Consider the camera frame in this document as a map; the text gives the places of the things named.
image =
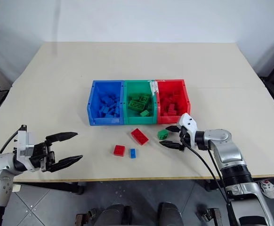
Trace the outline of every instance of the blue bin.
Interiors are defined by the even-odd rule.
[[[123,125],[124,81],[93,81],[87,112],[91,126]]]

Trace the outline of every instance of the cable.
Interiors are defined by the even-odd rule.
[[[227,199],[226,196],[223,194],[222,189],[221,189],[221,186],[220,186],[220,184],[218,183],[218,181],[217,181],[216,177],[214,176],[214,174],[213,174],[211,168],[209,167],[209,165],[208,165],[208,164],[205,162],[205,160],[204,160],[204,159],[203,159],[203,158],[202,158],[194,149],[192,149],[192,148],[191,148],[183,139],[182,139],[182,143],[183,143],[184,146],[186,146],[189,150],[191,150],[196,156],[198,156],[199,159],[204,163],[204,165],[206,166],[206,168],[209,170],[210,174],[212,175],[213,179],[215,180],[215,182],[216,182],[216,184],[217,184],[217,186],[218,186],[218,188],[219,188],[219,190],[220,190],[220,193],[222,194],[222,196],[223,196],[225,202],[228,203],[228,199]]]
[[[220,181],[221,181],[221,183],[222,183],[222,186],[223,186],[223,189],[224,189],[226,198],[227,198],[227,200],[229,200],[228,195],[227,195],[227,192],[226,192],[226,189],[225,189],[226,186],[225,186],[225,183],[224,183],[224,181],[223,181],[223,177],[221,176],[220,171],[218,170],[217,164],[216,164],[216,162],[214,161],[214,158],[213,158],[213,156],[212,156],[212,154],[211,154],[210,149],[207,148],[207,151],[208,151],[208,153],[209,153],[209,156],[210,156],[210,158],[211,158],[211,161],[212,161],[214,167],[216,168],[216,171],[217,171],[218,177],[220,178]]]
[[[3,153],[4,149],[6,148],[6,146],[9,144],[9,142],[18,134],[18,130],[16,132],[14,132],[13,135],[11,135],[11,137],[6,141],[6,143],[3,145],[3,147],[0,150],[0,154]]]

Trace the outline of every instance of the white tabletop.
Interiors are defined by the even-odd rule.
[[[274,176],[274,101],[235,44],[48,42],[0,108],[0,148],[26,124],[38,143],[47,135],[78,132],[52,148],[57,160],[84,157],[61,171],[26,172],[15,181],[211,178],[193,153],[158,143],[157,132],[167,125],[89,125],[93,80],[182,78],[198,129],[229,130],[252,175]],[[135,128],[150,141],[137,144],[129,134]],[[116,144],[126,146],[124,157],[113,155]],[[136,159],[130,148],[137,149]],[[199,152],[212,167],[208,154]]]

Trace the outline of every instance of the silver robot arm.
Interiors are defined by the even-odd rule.
[[[27,127],[22,125],[17,131],[17,141],[15,140],[17,148],[14,148],[13,153],[0,154],[0,225],[12,192],[14,176],[24,171],[34,172],[39,169],[42,172],[55,172],[82,158],[82,155],[78,155],[55,163],[54,152],[50,150],[53,142],[70,139],[77,133],[67,132],[47,136],[45,142],[34,145],[31,143],[30,133],[26,130]]]
[[[183,114],[176,126],[167,128],[179,132],[181,142],[200,150],[210,149],[222,173],[226,187],[227,210],[232,226],[265,225],[274,226],[272,214],[258,187],[248,171],[240,149],[232,141],[232,135],[224,129],[198,131],[196,121],[187,113]],[[162,145],[184,150],[185,145],[161,141]]]

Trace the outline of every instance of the white wall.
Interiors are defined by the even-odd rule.
[[[0,70],[14,81],[44,41],[237,42],[274,66],[274,0],[0,0]]]

